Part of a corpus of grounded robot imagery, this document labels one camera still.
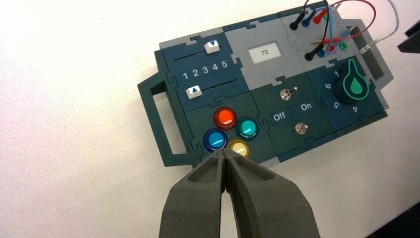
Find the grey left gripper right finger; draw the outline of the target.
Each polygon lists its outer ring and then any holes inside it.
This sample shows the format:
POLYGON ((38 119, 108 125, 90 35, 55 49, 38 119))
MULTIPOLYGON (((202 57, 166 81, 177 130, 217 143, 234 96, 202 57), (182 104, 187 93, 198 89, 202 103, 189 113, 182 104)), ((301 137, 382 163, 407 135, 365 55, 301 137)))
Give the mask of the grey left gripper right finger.
POLYGON ((240 238, 318 238, 311 205, 298 186, 227 149, 226 190, 240 238))

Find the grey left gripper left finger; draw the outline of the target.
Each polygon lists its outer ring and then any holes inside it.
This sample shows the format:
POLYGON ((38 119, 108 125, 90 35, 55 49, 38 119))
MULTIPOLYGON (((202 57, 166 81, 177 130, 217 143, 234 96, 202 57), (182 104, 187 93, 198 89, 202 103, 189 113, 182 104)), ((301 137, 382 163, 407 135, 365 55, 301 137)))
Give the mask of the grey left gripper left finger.
POLYGON ((218 238, 225 156, 217 150, 169 191, 159 229, 161 238, 218 238))

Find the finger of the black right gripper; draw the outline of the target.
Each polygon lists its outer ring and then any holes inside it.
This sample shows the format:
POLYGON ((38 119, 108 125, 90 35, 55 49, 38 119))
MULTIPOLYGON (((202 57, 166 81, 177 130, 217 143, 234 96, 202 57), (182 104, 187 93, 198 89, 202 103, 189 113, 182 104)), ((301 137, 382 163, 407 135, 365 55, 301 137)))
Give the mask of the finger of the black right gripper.
POLYGON ((417 21, 415 24, 413 24, 406 32, 405 35, 407 37, 411 37, 415 33, 417 33, 420 30, 420 21, 417 21))
POLYGON ((403 53, 419 53, 420 52, 420 36, 412 35, 405 41, 400 43, 397 48, 403 53))

